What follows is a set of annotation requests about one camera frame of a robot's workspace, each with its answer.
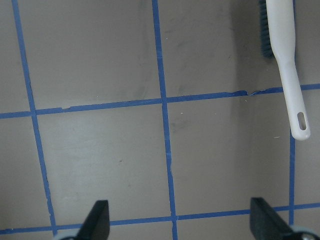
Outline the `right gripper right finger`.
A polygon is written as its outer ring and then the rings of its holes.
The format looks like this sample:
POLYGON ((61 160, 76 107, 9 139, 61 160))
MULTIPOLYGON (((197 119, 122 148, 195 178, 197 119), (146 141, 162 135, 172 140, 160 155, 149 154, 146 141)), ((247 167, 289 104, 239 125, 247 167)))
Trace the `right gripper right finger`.
POLYGON ((250 199, 249 228, 256 240, 309 240, 310 233, 292 229, 262 197, 250 199))

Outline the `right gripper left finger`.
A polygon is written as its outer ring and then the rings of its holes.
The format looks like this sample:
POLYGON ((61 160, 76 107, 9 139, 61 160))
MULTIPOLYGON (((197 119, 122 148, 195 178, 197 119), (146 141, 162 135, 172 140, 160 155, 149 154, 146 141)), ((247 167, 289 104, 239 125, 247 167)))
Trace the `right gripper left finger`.
POLYGON ((97 200, 75 240, 107 240, 110 235, 110 213, 108 200, 97 200))

